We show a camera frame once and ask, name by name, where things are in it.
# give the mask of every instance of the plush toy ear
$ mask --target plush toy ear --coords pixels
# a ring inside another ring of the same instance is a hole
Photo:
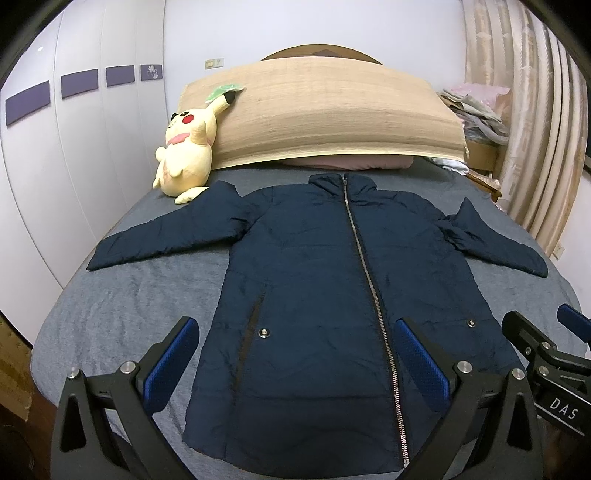
[[[236,98],[236,92],[234,92],[234,91],[226,92],[223,95],[224,95],[224,97],[226,97],[226,101],[227,101],[228,105],[231,105],[232,102],[234,101],[234,99]]]

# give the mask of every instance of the jacket sleeve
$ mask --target jacket sleeve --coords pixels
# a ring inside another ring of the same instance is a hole
[[[460,252],[539,277],[548,276],[548,266],[535,250],[495,232],[467,198],[455,215],[436,223],[447,242]]]
[[[217,181],[187,206],[101,240],[86,269],[238,241],[268,206],[268,197],[263,190],[240,197],[234,185]]]

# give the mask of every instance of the electrical outlet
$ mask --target electrical outlet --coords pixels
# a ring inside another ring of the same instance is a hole
[[[556,260],[560,260],[560,257],[562,256],[563,253],[564,253],[564,247],[562,246],[562,244],[560,242],[558,242],[556,244],[556,247],[554,248],[554,251],[552,252],[552,254],[556,257]]]
[[[223,59],[209,59],[205,61],[205,69],[217,69],[223,67]]]

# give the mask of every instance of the pikachu plush toy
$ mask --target pikachu plush toy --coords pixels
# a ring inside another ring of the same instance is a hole
[[[228,108],[236,91],[216,97],[206,108],[173,113],[166,130],[166,147],[158,147],[158,170],[152,187],[187,203],[207,189],[212,168],[212,145],[217,133],[216,115]]]

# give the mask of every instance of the pink pillow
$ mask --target pink pillow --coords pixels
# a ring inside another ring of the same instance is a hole
[[[316,167],[329,170],[369,170],[370,168],[395,170],[409,168],[413,164],[413,159],[411,155],[354,153],[288,158],[281,160],[281,163],[294,167]]]

